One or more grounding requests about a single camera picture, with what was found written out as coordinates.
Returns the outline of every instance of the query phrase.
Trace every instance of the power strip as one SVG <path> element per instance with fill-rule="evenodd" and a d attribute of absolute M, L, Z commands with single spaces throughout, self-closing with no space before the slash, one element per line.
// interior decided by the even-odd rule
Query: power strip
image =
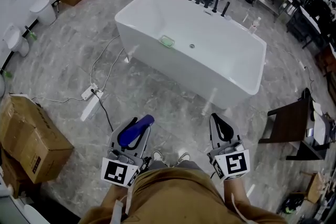
<path fill-rule="evenodd" d="M 98 90 L 98 86 L 96 84 L 91 84 L 89 88 L 87 88 L 85 90 L 84 93 L 82 93 L 82 98 L 86 101 L 88 100 L 92 95 L 93 95 L 93 92 L 91 91 L 91 89 L 93 89 L 94 91 Z"/>

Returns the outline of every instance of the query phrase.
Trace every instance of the shoe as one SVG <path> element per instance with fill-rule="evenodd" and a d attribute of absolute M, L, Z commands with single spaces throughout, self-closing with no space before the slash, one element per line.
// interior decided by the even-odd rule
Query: shoe
<path fill-rule="evenodd" d="M 152 154 L 153 161 L 162 161 L 163 162 L 163 155 L 160 151 L 154 151 Z"/>
<path fill-rule="evenodd" d="M 189 153 L 184 153 L 182 156 L 178 159 L 177 164 L 181 163 L 182 161 L 190 161 L 190 155 Z"/>

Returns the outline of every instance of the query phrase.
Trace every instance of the bathtub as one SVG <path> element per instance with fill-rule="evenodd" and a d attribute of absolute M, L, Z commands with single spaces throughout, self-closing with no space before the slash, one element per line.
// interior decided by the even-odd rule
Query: bathtub
<path fill-rule="evenodd" d="M 258 92 L 266 43 L 221 12 L 188 0 L 133 0 L 115 20 L 130 58 L 225 109 Z"/>

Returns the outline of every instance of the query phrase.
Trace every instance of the marble floor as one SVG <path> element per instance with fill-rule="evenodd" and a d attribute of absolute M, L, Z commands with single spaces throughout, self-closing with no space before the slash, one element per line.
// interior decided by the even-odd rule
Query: marble floor
<path fill-rule="evenodd" d="M 57 20 L 49 27 L 36 25 L 38 40 L 29 40 L 30 52 L 22 58 L 14 54 L 6 70 L 6 91 L 25 93 L 30 97 L 64 100 L 80 98 L 90 83 L 90 68 L 107 42 L 118 34 L 115 14 L 132 0 L 82 0 L 75 7 L 61 6 Z M 222 10 L 225 1 L 219 3 Z M 284 196 L 293 190 L 304 190 L 308 178 L 300 174 L 328 170 L 333 165 L 336 148 L 328 151 L 325 161 L 286 161 L 293 151 L 288 144 L 258 145 L 267 120 L 267 111 L 295 102 L 309 87 L 309 68 L 314 80 L 312 96 L 322 110 L 336 117 L 334 106 L 322 74 L 314 64 L 312 48 L 301 49 L 294 36 L 286 33 L 284 20 L 274 23 L 272 14 L 260 5 L 252 7 L 244 0 L 230 0 L 228 14 L 249 27 L 261 17 L 256 34 L 267 42 L 266 61 L 259 92 L 236 107 L 221 110 L 181 85 L 132 59 L 123 61 L 123 53 L 113 68 L 103 96 L 113 126 L 133 116 L 151 114 L 155 118 L 145 154 L 161 150 L 172 163 L 180 152 L 188 151 L 206 173 L 214 169 L 206 153 L 211 149 L 208 120 L 212 112 L 221 113 L 236 122 L 245 147 L 250 150 L 251 172 L 244 177 L 255 206 L 276 211 Z M 246 13 L 247 20 L 242 23 Z M 122 49 L 119 38 L 111 43 L 93 69 L 93 80 L 100 87 L 110 66 Z M 79 216 L 101 203 L 110 185 L 100 180 L 101 160 L 106 156 L 111 133 L 102 108 L 84 122 L 80 116 L 85 101 L 66 103 L 38 99 L 61 132 L 75 146 L 74 153 L 56 180 L 43 183 L 43 190 Z"/>

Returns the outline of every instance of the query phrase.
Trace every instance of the green soap dish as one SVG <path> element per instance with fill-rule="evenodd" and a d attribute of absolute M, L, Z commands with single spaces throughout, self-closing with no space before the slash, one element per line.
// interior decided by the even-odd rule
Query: green soap dish
<path fill-rule="evenodd" d="M 166 46 L 166 47 L 168 47 L 168 48 L 171 48 L 171 47 L 174 45 L 174 43 L 175 43 L 175 41 L 174 41 L 173 39 L 171 39 L 171 38 L 169 38 L 169 37 L 167 37 L 167 36 L 162 36 L 162 37 L 160 38 L 159 42 L 160 42 L 162 45 L 164 45 L 164 46 Z"/>

